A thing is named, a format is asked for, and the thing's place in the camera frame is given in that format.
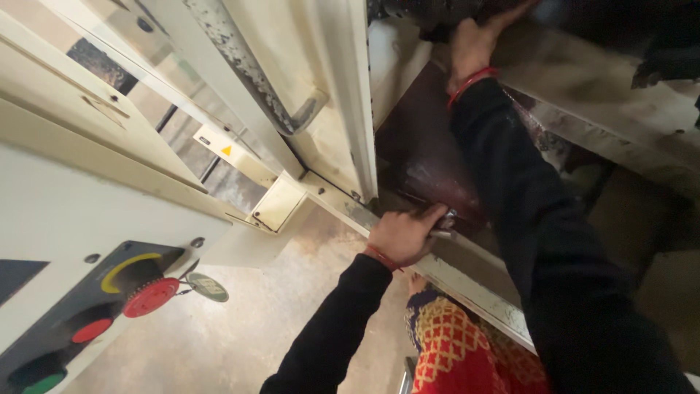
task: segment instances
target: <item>red button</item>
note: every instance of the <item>red button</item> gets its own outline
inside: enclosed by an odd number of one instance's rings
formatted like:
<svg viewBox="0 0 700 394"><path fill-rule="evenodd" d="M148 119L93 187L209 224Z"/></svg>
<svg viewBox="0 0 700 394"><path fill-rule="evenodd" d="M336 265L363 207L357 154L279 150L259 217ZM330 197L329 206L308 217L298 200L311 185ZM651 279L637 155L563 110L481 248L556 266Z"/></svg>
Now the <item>red button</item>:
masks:
<svg viewBox="0 0 700 394"><path fill-rule="evenodd" d="M76 344L92 341L112 326L112 319L100 319L79 329L71 340Z"/></svg>
<svg viewBox="0 0 700 394"><path fill-rule="evenodd" d="M175 278L154 280L129 298L122 313L128 318L147 315L168 302L177 293L178 287L180 281Z"/></svg>

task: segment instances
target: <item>bare foot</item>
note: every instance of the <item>bare foot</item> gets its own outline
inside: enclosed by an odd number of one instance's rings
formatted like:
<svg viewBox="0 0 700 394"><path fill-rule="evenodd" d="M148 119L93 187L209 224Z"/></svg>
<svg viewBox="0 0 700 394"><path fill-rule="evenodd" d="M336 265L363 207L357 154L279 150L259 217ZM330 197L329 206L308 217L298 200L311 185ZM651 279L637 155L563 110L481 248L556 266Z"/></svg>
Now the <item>bare foot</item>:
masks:
<svg viewBox="0 0 700 394"><path fill-rule="evenodd" d="M411 278L408 279L408 296L422 292L427 284L428 281L424 277L413 273Z"/></svg>

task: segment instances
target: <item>person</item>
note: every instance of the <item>person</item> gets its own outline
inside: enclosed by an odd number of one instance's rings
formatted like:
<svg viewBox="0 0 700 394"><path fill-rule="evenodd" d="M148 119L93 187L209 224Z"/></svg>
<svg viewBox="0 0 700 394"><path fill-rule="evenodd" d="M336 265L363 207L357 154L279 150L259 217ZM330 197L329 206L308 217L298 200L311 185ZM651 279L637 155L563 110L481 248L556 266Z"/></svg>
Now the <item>person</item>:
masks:
<svg viewBox="0 0 700 394"><path fill-rule="evenodd" d="M489 66L500 32L528 6L481 26L460 23L448 93L455 97L451 132L520 295L539 360L531 355L518 363L522 353L503 355L509 345L499 346L449 297L414 289L409 324L421 358L413 392L694 393L665 334L634 311L629 277L606 258L509 97L490 75L473 78ZM428 253L434 242L428 233L446 211L437 204L421 214L386 213L260 392L335 393L392 271ZM437 335L442 338L433 341Z"/></svg>

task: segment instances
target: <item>yellow ring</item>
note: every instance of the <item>yellow ring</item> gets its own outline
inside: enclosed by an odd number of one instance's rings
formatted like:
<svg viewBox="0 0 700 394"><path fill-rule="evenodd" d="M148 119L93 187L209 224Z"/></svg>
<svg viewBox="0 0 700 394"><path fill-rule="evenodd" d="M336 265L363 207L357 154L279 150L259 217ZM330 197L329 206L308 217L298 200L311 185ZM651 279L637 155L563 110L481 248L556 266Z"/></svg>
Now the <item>yellow ring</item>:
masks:
<svg viewBox="0 0 700 394"><path fill-rule="evenodd" d="M132 257L131 259L124 261L123 263L114 267L112 271L109 271L109 273L107 273L107 276L105 276L104 279L102 279L102 284L100 285L102 291L111 294L119 293L119 289L112 285L112 279L114 279L114 277L117 276L117 274L120 273L120 271L122 271L126 266L129 266L137 261L146 259L159 259L161 257L162 256L158 253L146 253L140 254L136 257Z"/></svg>

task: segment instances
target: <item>red bangle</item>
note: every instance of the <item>red bangle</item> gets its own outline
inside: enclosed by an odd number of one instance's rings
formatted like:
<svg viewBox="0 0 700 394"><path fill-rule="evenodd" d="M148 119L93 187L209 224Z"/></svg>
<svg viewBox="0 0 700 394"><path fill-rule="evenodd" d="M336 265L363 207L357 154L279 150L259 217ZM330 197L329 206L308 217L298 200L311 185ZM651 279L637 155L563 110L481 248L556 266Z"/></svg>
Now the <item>red bangle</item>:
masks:
<svg viewBox="0 0 700 394"><path fill-rule="evenodd" d="M471 75L467 78L467 81L466 81L465 83L463 83L462 86L461 86L459 89L457 89L457 91L456 91L455 93L452 93L452 95L449 96L449 101L447 102L447 109L449 110L450 108L452 108L452 103L453 103L455 100L457 100L457 97L459 97L459 95L460 95L469 85L471 85L472 83L474 83L474 81L476 81L477 78L479 78L480 76L482 76L482 75L484 75L484 74L490 74L491 76L496 76L496 75L498 75L498 70L497 70L497 69L494 69L493 67L484 67L483 69L481 69L481 70L475 72L474 74L471 74Z"/></svg>
<svg viewBox="0 0 700 394"><path fill-rule="evenodd" d="M381 260L382 263L388 264L389 266L392 266L395 269L398 269L399 271L403 272L403 270L401 269L401 267L399 267L398 264L393 262L393 260L389 259L387 256L384 256L384 254L377 250L374 246L367 245L367 249L372 250L377 255L379 260Z"/></svg>

